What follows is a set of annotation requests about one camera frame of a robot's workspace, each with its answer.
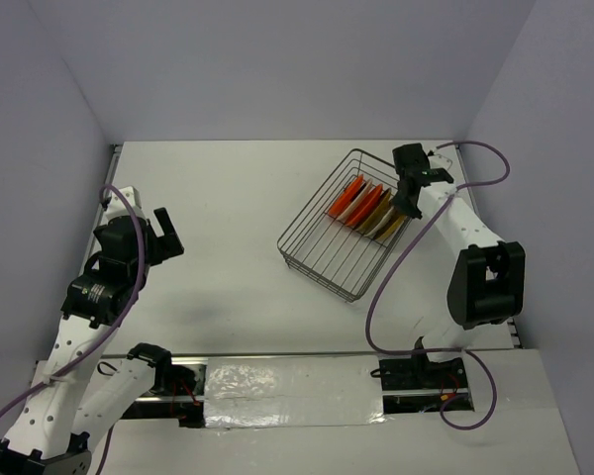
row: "white enclosure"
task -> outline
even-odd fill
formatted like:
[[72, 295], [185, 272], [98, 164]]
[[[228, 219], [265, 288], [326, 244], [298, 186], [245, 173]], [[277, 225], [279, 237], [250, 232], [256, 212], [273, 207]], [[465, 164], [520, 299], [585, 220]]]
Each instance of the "white enclosure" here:
[[110, 144], [396, 138], [511, 160], [475, 197], [526, 249], [521, 337], [593, 475], [594, 0], [0, 0], [0, 407], [49, 354]]

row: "white table surface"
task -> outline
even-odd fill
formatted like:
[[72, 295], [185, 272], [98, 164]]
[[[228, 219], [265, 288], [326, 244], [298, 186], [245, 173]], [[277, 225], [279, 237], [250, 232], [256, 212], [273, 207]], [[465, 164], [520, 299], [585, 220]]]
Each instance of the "white table surface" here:
[[[403, 142], [417, 141], [125, 143], [113, 184], [137, 187], [153, 222], [151, 211], [167, 208], [185, 253], [150, 271], [106, 354], [125, 354], [141, 341], [177, 354], [370, 350], [363, 328], [371, 297], [423, 223], [410, 225], [353, 304], [289, 269], [276, 242], [350, 149], [391, 161], [392, 148]], [[456, 151], [441, 152], [439, 164], [451, 160], [449, 173], [462, 182]], [[440, 233], [428, 232], [379, 303], [378, 343], [410, 348], [434, 322], [449, 318], [454, 263]], [[513, 347], [506, 324], [489, 327], [474, 347]]]

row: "black joint housing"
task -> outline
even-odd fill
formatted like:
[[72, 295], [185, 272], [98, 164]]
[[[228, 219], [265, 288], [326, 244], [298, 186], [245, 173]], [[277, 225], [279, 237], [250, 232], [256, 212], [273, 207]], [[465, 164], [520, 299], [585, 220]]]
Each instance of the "black joint housing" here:
[[[502, 324], [524, 306], [526, 252], [518, 242], [463, 249], [446, 292], [452, 318], [465, 330]], [[487, 270], [493, 278], [487, 278]]]
[[68, 450], [63, 455], [42, 460], [42, 453], [33, 450], [25, 455], [9, 449], [9, 440], [0, 440], [1, 475], [65, 475], [88, 473], [92, 453], [87, 449], [88, 434], [70, 435]]

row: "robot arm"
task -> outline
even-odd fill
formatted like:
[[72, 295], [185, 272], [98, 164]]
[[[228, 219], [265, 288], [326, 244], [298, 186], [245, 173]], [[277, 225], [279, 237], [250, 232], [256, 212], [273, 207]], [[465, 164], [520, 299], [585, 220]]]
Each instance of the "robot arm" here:
[[[456, 195], [452, 177], [431, 168], [419, 143], [394, 149], [400, 176], [393, 205], [411, 218], [432, 218], [452, 200], [435, 226], [445, 237], [457, 262], [446, 294], [451, 319], [444, 319], [422, 339], [425, 348], [466, 348], [485, 324], [498, 325], [522, 310], [525, 252], [518, 242], [503, 242], [489, 230], [464, 200]], [[441, 362], [453, 353], [430, 353]]]
[[120, 370], [82, 405], [82, 398], [111, 336], [60, 378], [52, 375], [98, 344], [120, 318], [138, 279], [146, 283], [149, 268], [183, 253], [164, 209], [154, 211], [164, 232], [157, 237], [132, 187], [120, 190], [139, 219], [145, 269], [138, 275], [138, 242], [128, 210], [115, 196], [105, 205], [107, 224], [94, 235], [101, 250], [88, 259], [71, 282], [61, 307], [57, 338], [44, 374], [46, 387], [27, 401], [14, 425], [0, 440], [0, 473], [86, 473], [91, 452], [105, 432], [137, 397], [162, 391], [171, 369], [171, 354], [141, 343]]

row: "white wall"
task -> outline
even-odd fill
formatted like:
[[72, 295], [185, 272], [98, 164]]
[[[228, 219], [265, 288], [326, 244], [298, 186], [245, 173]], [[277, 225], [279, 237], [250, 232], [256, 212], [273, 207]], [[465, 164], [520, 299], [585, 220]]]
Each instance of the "white wall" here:
[[[594, 0], [538, 0], [469, 132], [514, 164], [481, 211], [527, 252], [528, 346], [540, 348], [583, 475], [594, 474]], [[468, 147], [474, 178], [496, 160]]]
[[0, 407], [49, 354], [108, 156], [28, 3], [0, 0]]
[[461, 136], [534, 0], [31, 0], [112, 142]]

